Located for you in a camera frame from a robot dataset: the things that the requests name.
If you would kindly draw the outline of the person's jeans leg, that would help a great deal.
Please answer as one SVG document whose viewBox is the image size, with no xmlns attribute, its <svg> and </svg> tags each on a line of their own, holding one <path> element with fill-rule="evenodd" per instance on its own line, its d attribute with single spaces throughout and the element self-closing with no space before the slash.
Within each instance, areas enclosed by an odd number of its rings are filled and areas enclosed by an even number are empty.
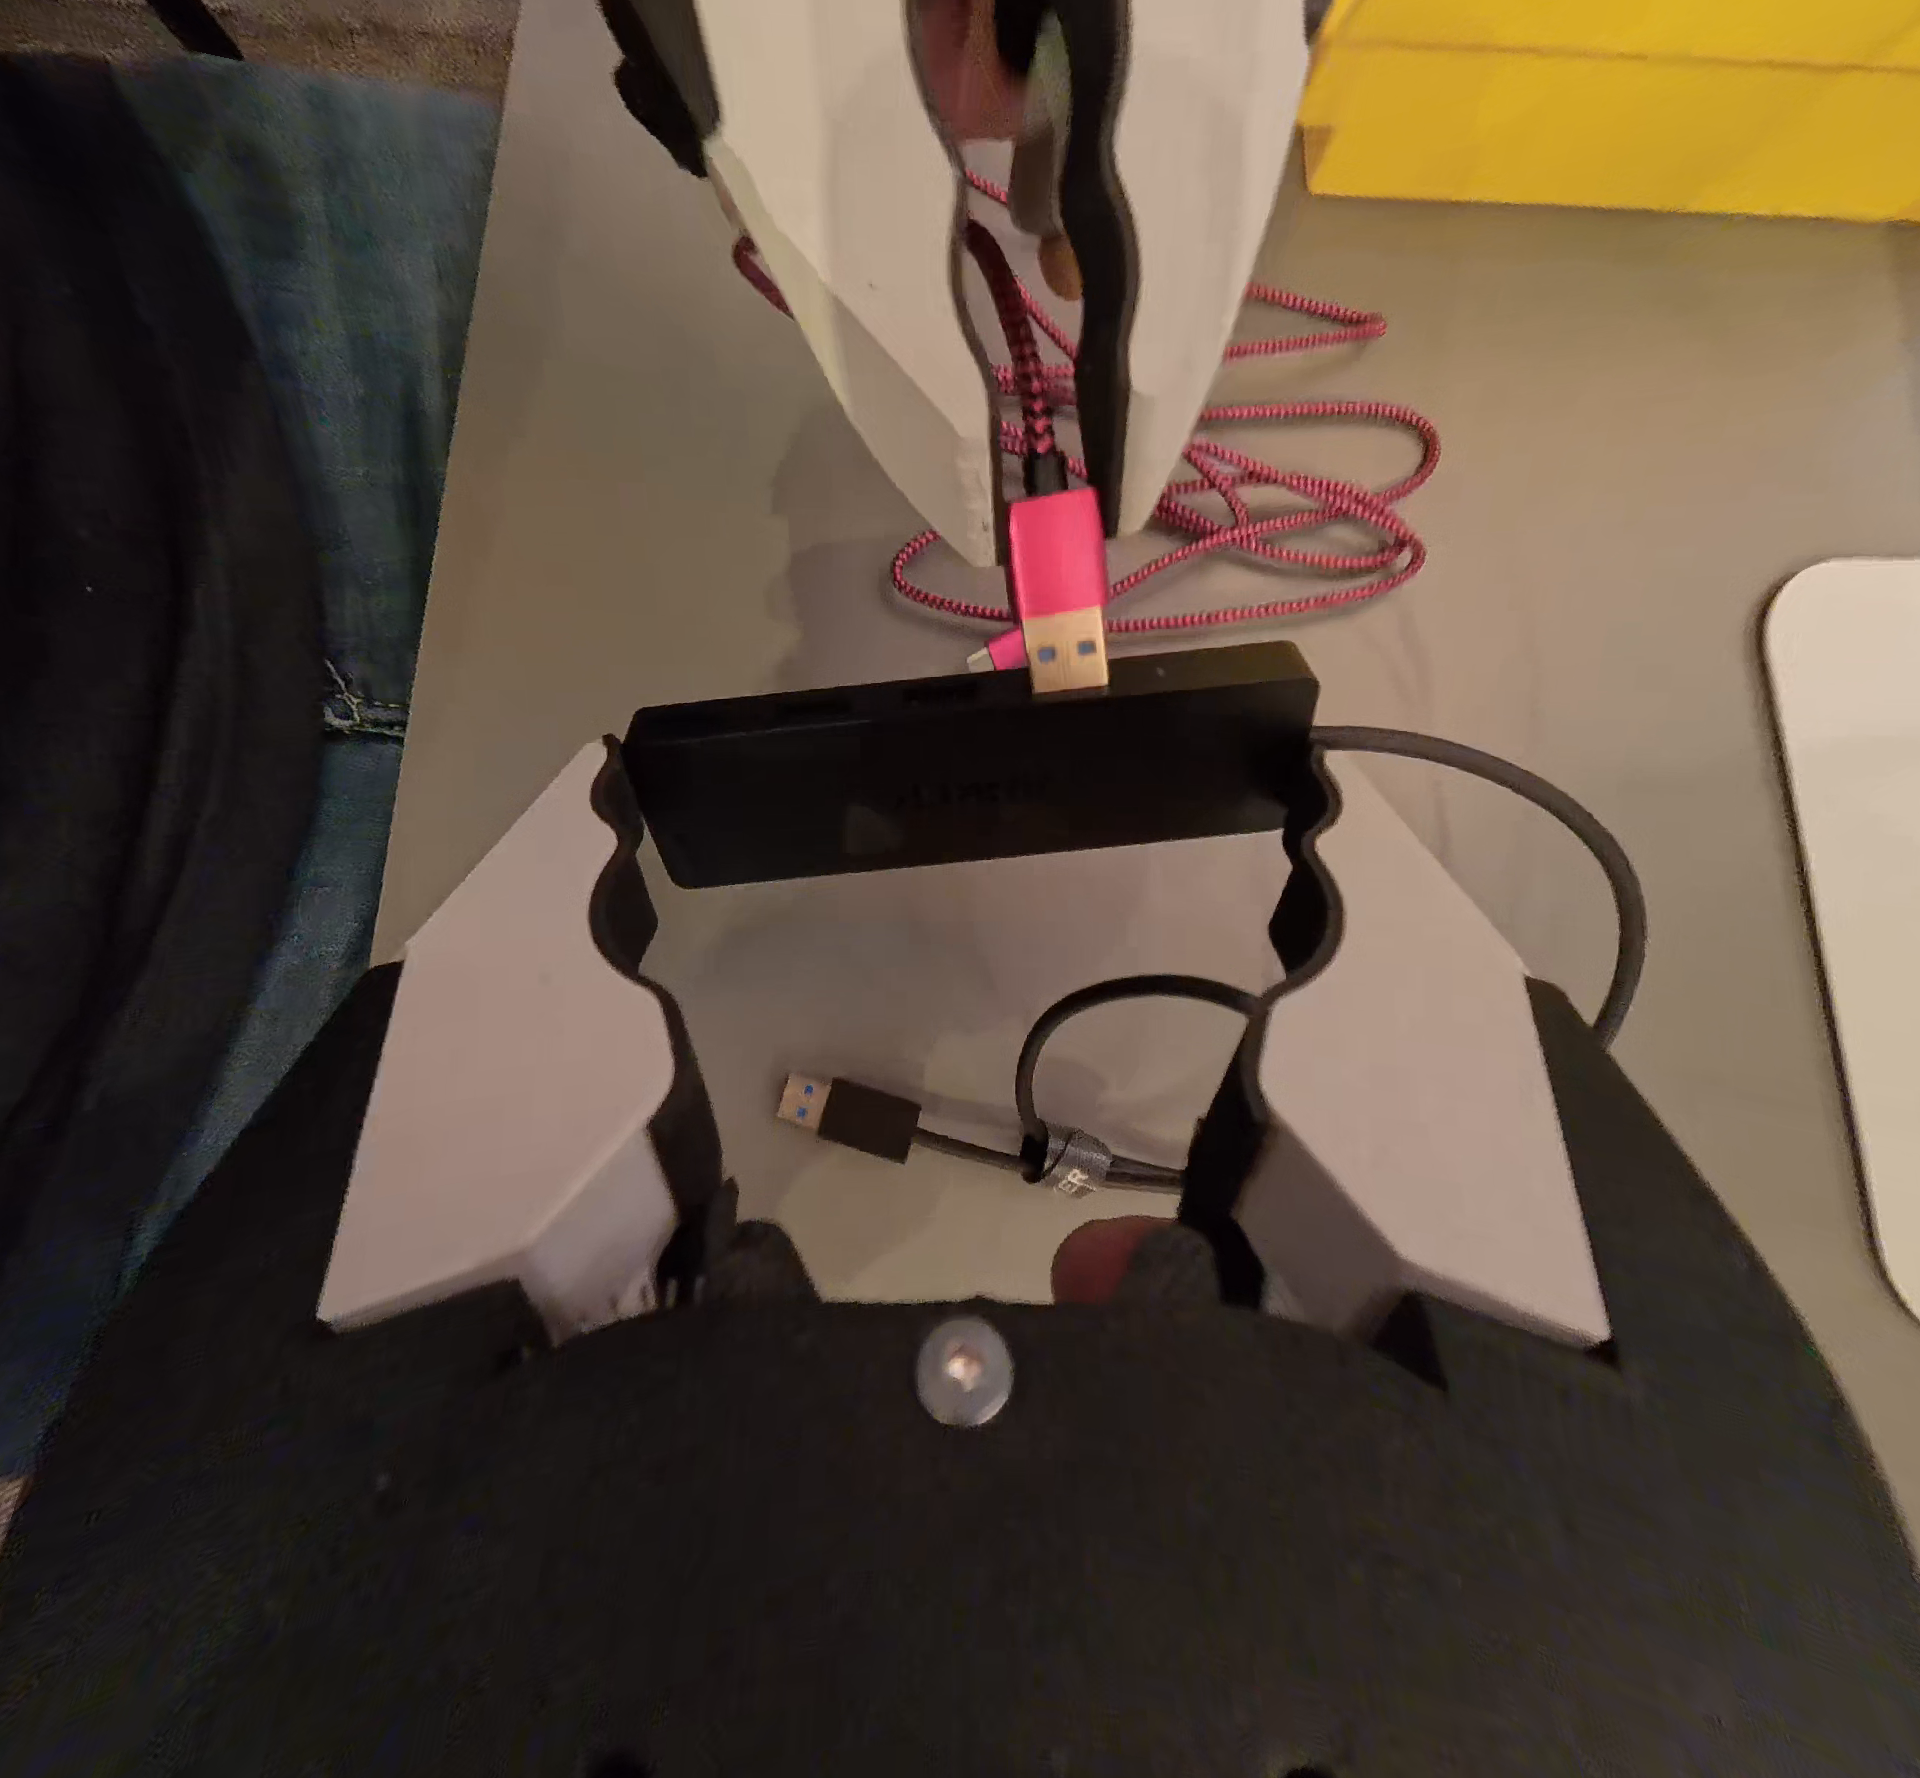
<svg viewBox="0 0 1920 1778">
<path fill-rule="evenodd" d="M 108 1311 L 371 960 L 497 145 L 495 113 L 448 93 L 103 63 L 201 215 L 293 458 L 320 778 L 274 939 L 154 1188 L 108 1201 L 69 1147 L 3 1228 L 3 1485 L 37 1469 Z"/>
</svg>

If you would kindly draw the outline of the white stand base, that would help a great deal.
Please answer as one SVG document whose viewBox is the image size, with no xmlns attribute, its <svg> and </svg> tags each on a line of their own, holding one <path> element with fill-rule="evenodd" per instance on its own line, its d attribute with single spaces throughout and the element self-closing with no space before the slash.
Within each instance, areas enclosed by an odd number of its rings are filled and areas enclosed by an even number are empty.
<svg viewBox="0 0 1920 1778">
<path fill-rule="evenodd" d="M 1807 566 L 1759 655 L 1880 1277 L 1918 1314 L 1918 559 Z"/>
</svg>

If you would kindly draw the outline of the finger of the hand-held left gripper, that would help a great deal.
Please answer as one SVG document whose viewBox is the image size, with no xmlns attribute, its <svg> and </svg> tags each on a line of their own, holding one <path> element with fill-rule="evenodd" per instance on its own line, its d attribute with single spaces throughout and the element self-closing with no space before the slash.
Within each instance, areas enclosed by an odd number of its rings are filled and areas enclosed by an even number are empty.
<svg viewBox="0 0 1920 1778">
<path fill-rule="evenodd" d="M 1083 280 L 1075 409 L 1106 534 L 1139 532 L 1199 422 L 1293 142 L 1303 0 L 1043 0 Z"/>
<path fill-rule="evenodd" d="M 911 0 L 692 0 L 715 181 L 876 465 L 993 566 L 987 373 L 957 300 L 960 181 L 926 106 Z"/>
</svg>

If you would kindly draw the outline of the yellow plastic bin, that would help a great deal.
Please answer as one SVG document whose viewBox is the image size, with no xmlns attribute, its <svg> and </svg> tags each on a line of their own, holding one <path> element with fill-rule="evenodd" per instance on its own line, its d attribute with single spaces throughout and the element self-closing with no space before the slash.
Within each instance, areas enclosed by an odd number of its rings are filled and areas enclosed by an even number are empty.
<svg viewBox="0 0 1920 1778">
<path fill-rule="evenodd" d="M 1321 199 L 1918 220 L 1918 0 L 1331 0 Z"/>
</svg>

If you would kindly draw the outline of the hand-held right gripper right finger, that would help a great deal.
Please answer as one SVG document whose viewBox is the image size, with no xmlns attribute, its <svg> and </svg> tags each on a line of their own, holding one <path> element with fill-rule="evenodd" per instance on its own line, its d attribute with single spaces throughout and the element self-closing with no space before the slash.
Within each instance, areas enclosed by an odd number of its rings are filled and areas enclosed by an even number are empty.
<svg viewBox="0 0 1920 1778">
<path fill-rule="evenodd" d="M 1256 998 L 1181 1173 L 1228 1301 L 1370 1338 L 1405 1297 L 1611 1335 L 1528 974 L 1350 759 L 1313 751 Z"/>
</svg>

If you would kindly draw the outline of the black usb hub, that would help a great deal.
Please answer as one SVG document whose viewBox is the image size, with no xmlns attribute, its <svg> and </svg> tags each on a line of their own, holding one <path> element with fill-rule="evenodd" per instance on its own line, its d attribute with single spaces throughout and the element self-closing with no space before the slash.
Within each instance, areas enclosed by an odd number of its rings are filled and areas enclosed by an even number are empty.
<svg viewBox="0 0 1920 1778">
<path fill-rule="evenodd" d="M 636 809 L 685 890 L 1280 832 L 1319 683 L 1286 642 L 645 706 Z"/>
</svg>

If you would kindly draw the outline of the person's left hand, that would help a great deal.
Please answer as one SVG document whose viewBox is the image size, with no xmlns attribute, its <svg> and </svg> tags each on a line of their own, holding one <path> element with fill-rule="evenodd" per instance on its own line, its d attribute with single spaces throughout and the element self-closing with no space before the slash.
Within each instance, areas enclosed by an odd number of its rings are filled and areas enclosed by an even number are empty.
<svg viewBox="0 0 1920 1778">
<path fill-rule="evenodd" d="M 1072 67 L 1056 18 L 1043 16 L 1026 69 L 1015 69 L 1001 53 L 996 0 L 917 0 L 917 42 L 943 132 L 959 147 L 1010 147 L 1005 208 L 1037 242 L 1051 292 L 1080 302 L 1083 275 L 1061 202 Z"/>
</svg>

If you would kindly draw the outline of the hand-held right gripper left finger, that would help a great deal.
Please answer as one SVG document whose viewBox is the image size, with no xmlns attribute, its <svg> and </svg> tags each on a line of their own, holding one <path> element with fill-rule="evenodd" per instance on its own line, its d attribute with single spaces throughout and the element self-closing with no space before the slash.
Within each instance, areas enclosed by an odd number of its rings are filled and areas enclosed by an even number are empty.
<svg viewBox="0 0 1920 1778">
<path fill-rule="evenodd" d="M 513 1284 L 550 1340 L 691 1306 L 737 1215 L 617 740 L 572 757 L 400 963 L 318 1315 Z"/>
</svg>

